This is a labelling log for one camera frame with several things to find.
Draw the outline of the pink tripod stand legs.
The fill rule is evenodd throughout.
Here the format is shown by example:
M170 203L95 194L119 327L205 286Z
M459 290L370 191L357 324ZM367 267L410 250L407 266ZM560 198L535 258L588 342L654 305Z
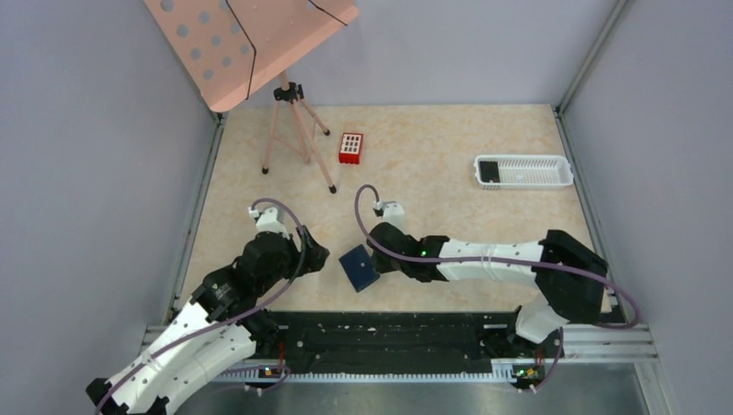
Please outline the pink tripod stand legs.
M275 143L280 143L290 150L295 151L305 164L309 164L314 157L322 172L329 192L335 195L338 191L337 186L316 144L316 129L319 129L325 136L330 136L331 130L318 116L315 108L306 100L301 84L290 81L286 71L282 71L277 76L277 80L279 87L274 89L272 93L274 105L261 173L263 175L269 173L274 145ZM281 108L287 108L290 111L292 130L295 132L297 138L296 144L278 135Z

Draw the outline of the red box with white grid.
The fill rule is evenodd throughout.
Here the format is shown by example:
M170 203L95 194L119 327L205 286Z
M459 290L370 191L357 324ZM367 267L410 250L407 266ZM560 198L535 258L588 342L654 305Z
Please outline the red box with white grid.
M360 164L364 135L356 132L343 132L338 152L338 161L342 164Z

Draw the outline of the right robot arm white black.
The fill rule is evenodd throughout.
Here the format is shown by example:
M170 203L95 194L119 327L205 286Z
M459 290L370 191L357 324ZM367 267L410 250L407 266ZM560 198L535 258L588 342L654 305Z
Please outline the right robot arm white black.
M601 314L607 262L565 231L539 240L479 244L429 235L415 239L387 222L369 233L379 274L400 271L421 283L485 280L531 286L539 295L516 312L513 332L540 344L568 323L595 323Z

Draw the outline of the pink perforated music stand desk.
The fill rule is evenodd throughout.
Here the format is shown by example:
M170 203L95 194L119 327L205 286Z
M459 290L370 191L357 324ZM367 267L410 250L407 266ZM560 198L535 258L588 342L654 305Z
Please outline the pink perforated music stand desk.
M228 112L360 13L353 1L148 0L212 112Z

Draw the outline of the white plastic slotted basket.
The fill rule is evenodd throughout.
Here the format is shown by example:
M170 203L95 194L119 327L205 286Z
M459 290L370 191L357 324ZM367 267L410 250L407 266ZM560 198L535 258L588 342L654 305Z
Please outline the white plastic slotted basket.
M478 162L496 161L501 183L479 181ZM570 163L564 156L554 155L479 155L473 162L475 179L484 190L555 190L574 183Z

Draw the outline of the black card in basket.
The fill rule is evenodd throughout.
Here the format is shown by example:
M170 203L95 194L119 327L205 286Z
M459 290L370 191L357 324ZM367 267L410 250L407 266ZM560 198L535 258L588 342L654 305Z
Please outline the black card in basket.
M496 161L480 160L477 166L478 177L481 183L501 183L499 164Z

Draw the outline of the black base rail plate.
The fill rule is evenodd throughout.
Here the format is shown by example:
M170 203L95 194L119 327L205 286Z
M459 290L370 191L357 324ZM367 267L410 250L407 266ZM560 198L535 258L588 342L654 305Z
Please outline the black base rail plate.
M500 360L548 362L552 334L541 344L514 332L510 312L273 311L278 332L247 364L287 365L294 375L490 374Z

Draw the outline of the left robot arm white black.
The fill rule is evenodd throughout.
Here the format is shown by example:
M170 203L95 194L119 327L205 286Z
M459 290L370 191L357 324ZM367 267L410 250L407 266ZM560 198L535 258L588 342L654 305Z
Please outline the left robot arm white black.
M97 414L172 414L231 365L277 347L259 299L283 280L320 271L330 252L307 227L299 241L259 232L229 265L207 274L167 328L125 369L86 388Z

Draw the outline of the dark blue leather card holder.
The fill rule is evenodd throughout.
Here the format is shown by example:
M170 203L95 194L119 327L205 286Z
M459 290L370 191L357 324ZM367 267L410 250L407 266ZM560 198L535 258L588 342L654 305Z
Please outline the dark blue leather card holder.
M363 245L358 245L339 257L341 268L356 293L360 293L380 279L372 258Z

